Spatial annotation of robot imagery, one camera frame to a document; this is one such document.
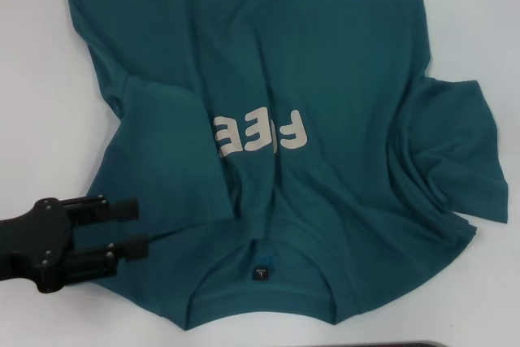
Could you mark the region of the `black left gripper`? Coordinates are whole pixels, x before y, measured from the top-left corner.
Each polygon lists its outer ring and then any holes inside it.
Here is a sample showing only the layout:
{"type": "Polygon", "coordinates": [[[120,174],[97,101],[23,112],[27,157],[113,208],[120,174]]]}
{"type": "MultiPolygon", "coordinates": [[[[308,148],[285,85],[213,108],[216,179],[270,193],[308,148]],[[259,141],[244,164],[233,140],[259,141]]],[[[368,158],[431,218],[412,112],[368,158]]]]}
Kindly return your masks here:
{"type": "Polygon", "coordinates": [[[41,199],[29,212],[1,221],[1,280],[26,279],[41,293],[55,293],[65,283],[115,276],[120,260],[148,257],[147,237],[67,253],[72,247],[72,225],[136,219],[139,208],[133,198],[113,204],[103,195],[41,199]]]}

